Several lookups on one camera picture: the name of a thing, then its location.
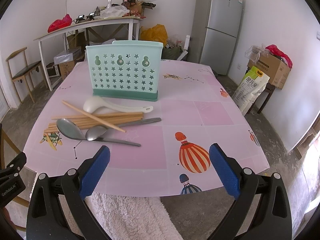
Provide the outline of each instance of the blue gripper pad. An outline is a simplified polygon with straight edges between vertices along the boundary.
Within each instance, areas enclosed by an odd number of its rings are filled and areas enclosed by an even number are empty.
[[[93,162],[80,181],[79,195],[82,200],[87,196],[91,196],[103,172],[108,166],[110,161],[109,148],[107,146],[102,146],[93,158]]]
[[[239,178],[231,169],[227,156],[218,144],[215,143],[210,146],[209,158],[227,193],[237,199],[240,195]]]

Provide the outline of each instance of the yellow plastic bag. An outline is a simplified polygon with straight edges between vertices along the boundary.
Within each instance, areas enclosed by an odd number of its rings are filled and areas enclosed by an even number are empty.
[[[146,30],[141,27],[140,40],[142,41],[162,42],[163,46],[165,47],[167,45],[167,39],[168,35],[164,25],[157,24],[156,26]]]

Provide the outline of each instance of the mint green plastic basket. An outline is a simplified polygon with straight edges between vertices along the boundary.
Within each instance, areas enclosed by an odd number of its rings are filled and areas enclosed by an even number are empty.
[[[157,101],[162,48],[154,41],[86,46],[93,94]]]

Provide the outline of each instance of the dark green basket base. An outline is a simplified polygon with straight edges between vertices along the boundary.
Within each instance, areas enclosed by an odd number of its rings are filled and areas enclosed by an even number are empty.
[[[109,98],[125,98],[152,102],[158,100],[158,91],[156,93],[148,93],[138,91],[120,91],[111,89],[93,89],[93,95]]]

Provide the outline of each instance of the bottle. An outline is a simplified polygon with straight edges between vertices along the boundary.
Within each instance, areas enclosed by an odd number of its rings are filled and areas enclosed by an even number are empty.
[[[108,6],[107,6],[107,8],[111,8],[112,7],[112,0],[108,0]]]
[[[128,3],[128,0],[124,0],[124,2],[121,5],[123,5],[124,7],[126,7],[129,10],[130,3]]]

